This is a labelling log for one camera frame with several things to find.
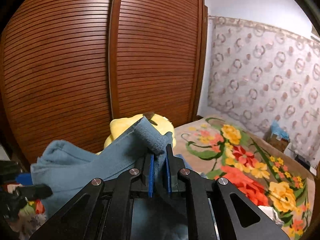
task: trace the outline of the blue garment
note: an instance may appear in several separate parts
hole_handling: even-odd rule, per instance
[[[168,132],[161,135],[150,122],[143,117],[129,127],[123,134],[114,140],[100,155],[92,154],[75,145],[63,141],[53,141],[48,145],[43,155],[38,158],[37,163],[31,165],[31,177],[33,184],[44,183],[48,185],[53,195],[42,200],[48,217],[51,217],[65,203],[67,203],[77,192],[79,192],[87,183],[94,178],[109,180],[117,178],[123,171],[132,168],[134,163],[145,155],[147,150],[151,150],[155,155],[155,183],[161,183],[161,169],[164,165],[166,146],[172,144],[172,133]],[[185,203],[180,202],[180,209]],[[134,210],[134,213],[140,212],[141,218],[150,216],[152,210],[150,205],[140,202],[141,209]],[[175,210],[166,210],[164,216],[181,216]],[[187,239],[187,224],[160,223],[159,238],[153,239]],[[139,239],[149,239],[150,235],[140,236]]]

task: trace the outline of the floral bedsheet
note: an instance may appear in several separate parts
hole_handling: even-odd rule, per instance
[[[290,239],[299,239],[307,229],[315,183],[299,163],[215,116],[175,128],[175,137],[175,155],[209,179],[229,179],[256,205],[272,206]]]

